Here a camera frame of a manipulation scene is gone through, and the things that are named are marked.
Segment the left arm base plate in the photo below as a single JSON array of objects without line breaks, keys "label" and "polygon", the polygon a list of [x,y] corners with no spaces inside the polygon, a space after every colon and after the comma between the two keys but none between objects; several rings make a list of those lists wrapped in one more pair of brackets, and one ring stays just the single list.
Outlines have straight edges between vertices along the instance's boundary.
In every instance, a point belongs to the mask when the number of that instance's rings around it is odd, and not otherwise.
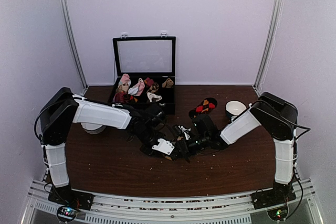
[{"label": "left arm base plate", "polygon": [[48,181],[51,183],[51,189],[48,196],[49,201],[75,209],[91,209],[94,199],[93,194],[73,190],[70,182],[64,186],[56,187],[56,184],[50,175]]}]

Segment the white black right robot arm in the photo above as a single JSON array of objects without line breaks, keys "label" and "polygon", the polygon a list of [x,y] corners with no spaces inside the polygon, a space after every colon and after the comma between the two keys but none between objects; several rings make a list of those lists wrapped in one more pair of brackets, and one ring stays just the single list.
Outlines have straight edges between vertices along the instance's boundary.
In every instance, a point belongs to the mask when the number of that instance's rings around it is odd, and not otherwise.
[{"label": "white black right robot arm", "polygon": [[225,150],[258,127],[263,127],[275,145],[275,188],[269,192],[272,203],[279,204],[289,196],[287,184],[292,181],[296,163],[296,129],[298,109],[269,92],[264,92],[223,129],[219,130],[209,115],[196,116],[196,133],[181,125],[175,125],[178,138],[175,145],[180,148],[178,156],[189,158],[200,151],[211,148]]}]

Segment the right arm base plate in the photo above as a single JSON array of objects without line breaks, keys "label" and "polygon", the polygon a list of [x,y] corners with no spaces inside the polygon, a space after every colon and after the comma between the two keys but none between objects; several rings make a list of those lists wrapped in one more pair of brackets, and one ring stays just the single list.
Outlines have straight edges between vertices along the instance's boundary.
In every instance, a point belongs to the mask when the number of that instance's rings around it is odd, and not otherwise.
[{"label": "right arm base plate", "polygon": [[272,189],[257,190],[251,194],[254,209],[270,208],[277,205],[285,205],[287,202],[295,200],[296,194],[292,186],[281,186]]}]

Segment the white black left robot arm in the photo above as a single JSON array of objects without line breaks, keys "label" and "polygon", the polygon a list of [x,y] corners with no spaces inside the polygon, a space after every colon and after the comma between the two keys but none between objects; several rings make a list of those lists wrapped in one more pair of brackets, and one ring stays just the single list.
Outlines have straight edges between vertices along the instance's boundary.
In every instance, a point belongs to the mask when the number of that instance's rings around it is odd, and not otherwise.
[{"label": "white black left robot arm", "polygon": [[[172,133],[172,140],[157,130],[159,124]],[[170,159],[179,151],[177,136],[158,105],[140,110],[130,105],[107,104],[74,94],[63,87],[40,110],[34,121],[34,133],[44,148],[46,166],[56,187],[54,194],[64,205],[71,205],[76,199],[75,192],[68,188],[70,178],[66,160],[66,143],[74,127],[92,135],[100,134],[106,128],[128,131],[150,154]]]}]

